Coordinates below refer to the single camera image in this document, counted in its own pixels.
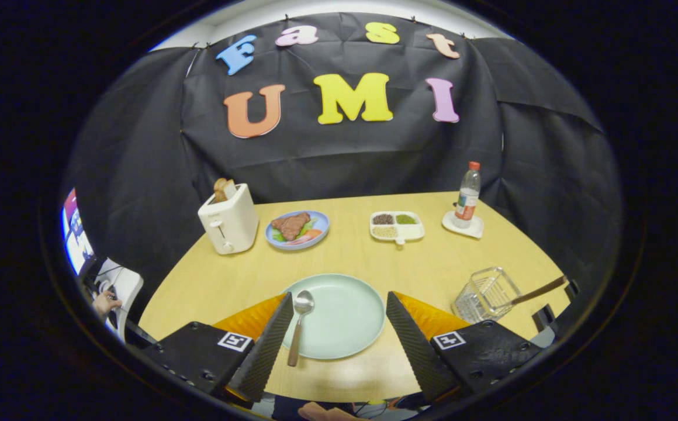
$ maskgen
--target computer monitor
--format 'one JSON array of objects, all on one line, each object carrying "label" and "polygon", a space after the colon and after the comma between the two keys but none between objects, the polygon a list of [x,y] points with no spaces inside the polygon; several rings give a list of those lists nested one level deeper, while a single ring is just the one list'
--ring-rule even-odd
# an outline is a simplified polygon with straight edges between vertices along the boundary
[{"label": "computer monitor", "polygon": [[74,269],[75,277],[81,280],[98,258],[90,245],[84,227],[82,227],[82,218],[79,217],[79,208],[77,207],[77,190],[74,188],[64,200],[64,207],[61,210],[61,223],[64,227],[64,247],[67,258]]}]

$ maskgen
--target steak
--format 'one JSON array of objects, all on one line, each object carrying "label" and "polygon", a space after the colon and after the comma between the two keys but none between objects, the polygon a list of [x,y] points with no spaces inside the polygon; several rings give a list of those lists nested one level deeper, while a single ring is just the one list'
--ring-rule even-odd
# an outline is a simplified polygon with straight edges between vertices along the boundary
[{"label": "steak", "polygon": [[310,221],[310,215],[307,212],[299,215],[288,216],[287,218],[277,218],[272,221],[273,229],[278,229],[282,233],[282,237],[287,241],[294,240],[302,227]]}]

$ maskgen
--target white toaster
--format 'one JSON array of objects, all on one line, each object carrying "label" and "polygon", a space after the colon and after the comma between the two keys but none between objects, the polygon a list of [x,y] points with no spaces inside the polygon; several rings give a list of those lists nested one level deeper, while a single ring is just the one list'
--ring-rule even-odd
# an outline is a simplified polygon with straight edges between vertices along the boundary
[{"label": "white toaster", "polygon": [[236,184],[235,195],[215,203],[211,195],[199,208],[201,225],[217,253],[240,253],[253,246],[258,231],[258,215],[248,184]]}]

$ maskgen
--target white chair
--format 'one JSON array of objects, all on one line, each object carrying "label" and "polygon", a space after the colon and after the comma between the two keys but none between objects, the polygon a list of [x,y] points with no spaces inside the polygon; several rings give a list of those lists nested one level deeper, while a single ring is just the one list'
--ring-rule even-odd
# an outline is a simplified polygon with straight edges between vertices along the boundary
[{"label": "white chair", "polygon": [[141,279],[141,275],[120,266],[109,258],[103,263],[99,274],[101,275],[96,277],[94,281],[96,285],[99,285],[98,292],[106,291],[113,286],[115,295],[123,301],[121,307],[111,310],[115,314],[117,328],[111,322],[111,315],[106,318],[105,323],[106,327],[125,344],[126,317],[128,317],[131,305],[134,303],[139,290],[141,290],[141,286],[144,285],[144,280]]}]

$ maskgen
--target brown handle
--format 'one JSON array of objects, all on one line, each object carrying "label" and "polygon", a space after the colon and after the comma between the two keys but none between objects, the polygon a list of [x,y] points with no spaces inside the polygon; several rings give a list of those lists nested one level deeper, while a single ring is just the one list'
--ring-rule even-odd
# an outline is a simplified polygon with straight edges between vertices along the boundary
[{"label": "brown handle", "polygon": [[563,285],[565,283],[565,275],[562,275],[558,279],[553,280],[552,282],[548,283],[547,285],[542,286],[542,288],[537,288],[530,293],[526,295],[521,295],[516,299],[513,299],[511,304],[515,306],[515,304],[523,303],[524,301],[529,301],[529,299],[536,298],[537,296],[540,296],[542,294],[546,294],[553,289],[557,288],[560,285]]},{"label": "brown handle", "polygon": [[297,365],[297,347],[300,343],[300,333],[302,332],[301,320],[297,320],[295,325],[295,332],[293,334],[293,343],[290,346],[290,356],[288,357],[288,365],[294,367]]}]

